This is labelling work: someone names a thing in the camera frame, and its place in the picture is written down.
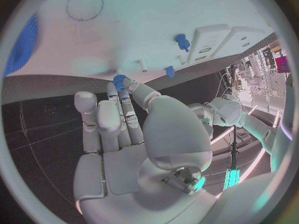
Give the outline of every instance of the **black pole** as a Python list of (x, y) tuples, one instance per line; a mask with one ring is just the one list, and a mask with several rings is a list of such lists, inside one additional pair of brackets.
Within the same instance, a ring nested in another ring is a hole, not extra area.
[(232, 144), (232, 166), (231, 170), (237, 170), (237, 127), (234, 125), (234, 141)]

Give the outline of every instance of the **red object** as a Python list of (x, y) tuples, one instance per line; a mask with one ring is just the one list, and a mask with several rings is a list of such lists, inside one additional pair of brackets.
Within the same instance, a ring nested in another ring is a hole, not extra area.
[(278, 69), (278, 73), (290, 73), (290, 69), (288, 66), (287, 56), (282, 56), (279, 58), (275, 58), (276, 66)]

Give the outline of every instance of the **blue plastic part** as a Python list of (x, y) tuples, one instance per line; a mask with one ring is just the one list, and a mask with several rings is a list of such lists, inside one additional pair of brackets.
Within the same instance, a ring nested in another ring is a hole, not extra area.
[(174, 68), (172, 66), (169, 66), (169, 67), (165, 68), (165, 70), (166, 70), (166, 74), (170, 78), (174, 77)]
[(34, 15), (18, 37), (8, 59), (4, 76), (21, 69), (30, 59), (37, 40), (38, 26)]
[(175, 39), (178, 43), (178, 46), (181, 50), (185, 50), (186, 52), (189, 52), (188, 47), (190, 46), (189, 41), (186, 39), (185, 34), (181, 34), (176, 37)]
[(125, 77), (126, 77), (125, 75), (117, 75), (113, 78), (113, 83), (114, 83), (117, 91), (125, 90), (125, 88), (123, 87), (123, 80)]

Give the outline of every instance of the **black floor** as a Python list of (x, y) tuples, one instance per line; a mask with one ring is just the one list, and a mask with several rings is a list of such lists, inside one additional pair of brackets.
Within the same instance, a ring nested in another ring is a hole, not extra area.
[[(211, 74), (164, 90), (186, 105), (211, 101), (219, 78)], [(105, 93), (97, 94), (106, 100)], [(147, 113), (133, 103), (141, 126)], [(28, 100), (2, 106), (4, 132), (15, 164), (33, 193), (67, 223), (84, 224), (73, 199), (73, 176), (82, 148), (81, 115), (73, 96)], [(223, 132), (214, 128), (214, 137)], [(33, 223), (1, 182), (1, 223)]]

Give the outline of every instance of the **cable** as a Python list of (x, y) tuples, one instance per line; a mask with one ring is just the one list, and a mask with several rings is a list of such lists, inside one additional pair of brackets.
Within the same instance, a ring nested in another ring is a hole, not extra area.
[(218, 95), (218, 92), (219, 92), (219, 89), (220, 89), (220, 85), (221, 85), (222, 78), (223, 78), (225, 75), (227, 75), (227, 74), (224, 73), (224, 74), (222, 75), (221, 79), (220, 79), (219, 86), (218, 86), (218, 90), (217, 90), (217, 93), (216, 93), (216, 95), (215, 95), (215, 98), (216, 98), (217, 95)]

